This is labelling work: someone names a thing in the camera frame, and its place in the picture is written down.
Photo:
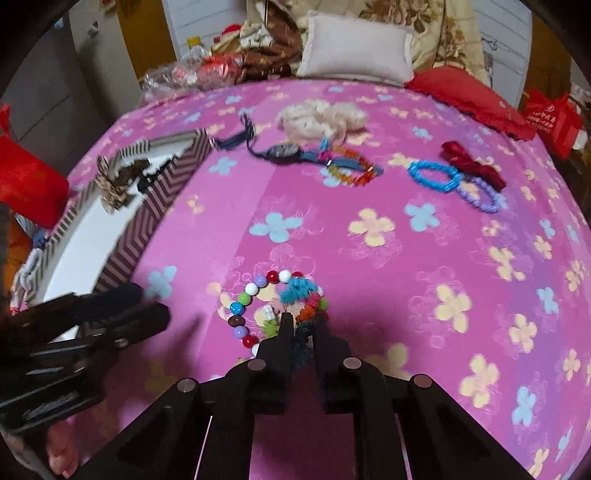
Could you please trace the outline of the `person's hand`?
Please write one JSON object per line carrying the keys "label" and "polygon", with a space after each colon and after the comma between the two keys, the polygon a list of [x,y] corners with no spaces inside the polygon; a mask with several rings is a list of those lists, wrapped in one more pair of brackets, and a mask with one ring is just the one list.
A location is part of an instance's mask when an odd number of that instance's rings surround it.
{"label": "person's hand", "polygon": [[47,431],[46,453],[52,472],[69,479],[79,465],[79,452],[74,445],[70,425],[61,421]]}

